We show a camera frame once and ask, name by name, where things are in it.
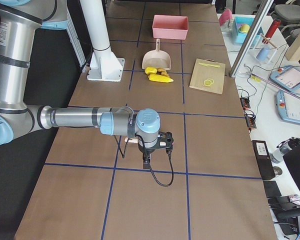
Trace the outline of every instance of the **red cylinder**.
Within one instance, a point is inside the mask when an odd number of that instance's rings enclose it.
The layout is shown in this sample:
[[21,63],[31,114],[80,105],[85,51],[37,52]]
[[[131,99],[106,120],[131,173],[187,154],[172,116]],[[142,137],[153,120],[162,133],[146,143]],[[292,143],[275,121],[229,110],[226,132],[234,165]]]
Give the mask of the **red cylinder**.
[[271,39],[272,36],[274,35],[276,29],[279,27],[279,25],[281,24],[281,20],[278,18],[273,19],[273,22],[271,24],[271,26],[269,27],[268,31],[265,34],[265,37],[267,39]]

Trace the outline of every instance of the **white table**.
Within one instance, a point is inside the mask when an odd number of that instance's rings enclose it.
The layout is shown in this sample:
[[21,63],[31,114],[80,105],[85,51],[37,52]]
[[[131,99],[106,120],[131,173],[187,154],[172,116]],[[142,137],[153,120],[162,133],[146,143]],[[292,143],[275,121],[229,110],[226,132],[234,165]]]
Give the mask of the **white table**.
[[[254,15],[232,15],[232,16],[233,18],[235,16],[252,17],[252,18],[255,17]],[[268,31],[268,28],[272,22],[273,19],[271,16],[266,16],[264,18],[261,25],[264,34],[266,34],[266,32]],[[221,31],[225,42],[225,46],[227,48],[230,64],[233,65],[238,55],[238,52],[240,50],[241,44],[233,43],[230,34],[230,29],[228,27],[228,23],[225,23],[223,26],[221,26]],[[288,45],[285,45],[286,41],[278,29],[275,31],[274,35],[272,36],[271,42],[273,42],[277,47],[280,47],[282,45],[283,46],[278,49],[276,55],[273,57],[270,63],[261,65],[261,63],[255,58],[255,56],[258,54],[260,49],[255,49],[255,50],[251,49],[248,52],[248,54],[244,57],[243,63],[238,69],[239,72],[235,77],[235,82],[237,86],[240,86],[238,87],[238,89],[242,88],[248,91],[250,95],[253,95],[257,90],[255,95],[250,97],[250,106],[251,106],[251,110],[256,114],[256,127],[257,127],[256,129],[253,129],[251,131],[250,138],[251,140],[266,141],[270,153],[274,152],[277,149],[277,145],[282,141],[287,140],[290,137],[300,138],[300,125],[285,122],[281,120],[278,114],[277,106],[275,102],[275,96],[278,92],[278,89],[269,84],[266,86],[266,83],[263,81],[257,82],[250,78],[249,81],[256,88],[255,90],[247,82],[249,76],[243,74],[248,70],[244,66],[244,64],[248,65],[250,68],[253,68],[253,66],[255,66],[253,69],[253,73],[266,80],[269,78],[271,71],[265,71],[256,66],[260,66],[267,70],[271,70],[278,67],[284,67],[287,65],[300,66],[298,62],[288,61],[284,57],[284,54],[288,49]],[[247,94],[245,92],[242,92],[242,96],[246,96],[246,95]],[[282,196],[287,196],[292,194],[300,195],[300,191],[297,188],[294,180],[292,179],[285,163],[284,162],[281,162],[279,164],[273,163],[272,165],[280,167],[283,171],[282,175],[277,176],[276,178],[273,179],[276,181]],[[277,232],[278,239],[285,240],[286,238],[284,238],[284,234],[281,231],[281,228],[278,224],[275,224],[275,229]]]

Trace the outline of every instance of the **cutting board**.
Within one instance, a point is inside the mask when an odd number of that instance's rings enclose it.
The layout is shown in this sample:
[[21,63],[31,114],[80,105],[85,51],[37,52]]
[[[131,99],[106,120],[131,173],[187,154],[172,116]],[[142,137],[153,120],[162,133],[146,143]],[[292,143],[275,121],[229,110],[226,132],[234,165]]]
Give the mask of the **cutting board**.
[[[220,67],[203,66],[199,63],[217,65]],[[197,58],[195,60],[189,87],[192,89],[222,94],[224,90],[225,69],[226,65],[224,63]],[[213,79],[213,84],[211,86],[205,86],[204,81],[206,79]]]

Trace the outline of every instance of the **teal container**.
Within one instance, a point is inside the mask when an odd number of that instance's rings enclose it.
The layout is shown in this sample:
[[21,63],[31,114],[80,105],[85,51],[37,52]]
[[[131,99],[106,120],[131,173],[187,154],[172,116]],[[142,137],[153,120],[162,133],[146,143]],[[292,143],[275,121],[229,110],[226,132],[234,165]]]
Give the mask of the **teal container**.
[[[247,33],[239,31],[240,26],[243,24],[248,24],[251,27],[253,21],[254,21],[253,17],[236,16],[234,18],[232,29],[231,29],[231,37],[234,44],[242,44],[246,39]],[[261,27],[252,42],[252,47],[261,38],[260,34],[264,34]]]

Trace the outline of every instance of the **yellow ring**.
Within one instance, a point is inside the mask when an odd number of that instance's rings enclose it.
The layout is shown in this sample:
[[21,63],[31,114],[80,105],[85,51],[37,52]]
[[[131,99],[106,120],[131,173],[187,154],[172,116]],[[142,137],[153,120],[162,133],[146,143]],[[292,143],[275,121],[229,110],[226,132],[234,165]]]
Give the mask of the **yellow ring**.
[[212,84],[214,84],[214,80],[212,78],[207,78],[206,80],[203,81],[203,85],[206,87],[210,87]]

